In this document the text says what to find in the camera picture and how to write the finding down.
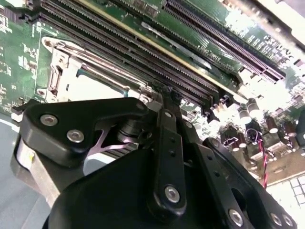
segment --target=black metal bracket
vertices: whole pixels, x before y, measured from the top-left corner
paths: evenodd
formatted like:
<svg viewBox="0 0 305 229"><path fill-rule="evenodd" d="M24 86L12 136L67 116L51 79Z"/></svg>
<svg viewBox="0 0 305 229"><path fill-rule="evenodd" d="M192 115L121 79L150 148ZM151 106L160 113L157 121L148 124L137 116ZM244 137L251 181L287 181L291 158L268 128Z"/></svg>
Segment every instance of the black metal bracket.
<svg viewBox="0 0 305 229"><path fill-rule="evenodd" d="M43 195L50 193L47 182L57 191L50 228L92 228L101 223L112 228L296 228L218 140L202 144L194 126L182 120L179 105L168 98L160 102L157 115L134 98L26 109L20 140L35 152L30 174ZM46 114L51 119L42 119ZM147 141L135 137L141 135L142 124L152 131ZM75 129L81 141L67 135ZM122 133L128 135L127 142L135 139L139 149L74 182L81 173L73 176L69 171L80 171L88 154L119 146ZM71 181L62 182L56 171L71 176ZM114 212L120 220L109 217Z"/></svg>
<svg viewBox="0 0 305 229"><path fill-rule="evenodd" d="M25 110L20 134L33 150L61 166L75 167L84 161L94 144L95 131L147 114L147 107L135 98L33 105ZM56 124L43 124L43 115L52 115L51 119L54 116ZM79 131L84 137L82 141L69 140L70 130Z"/></svg>

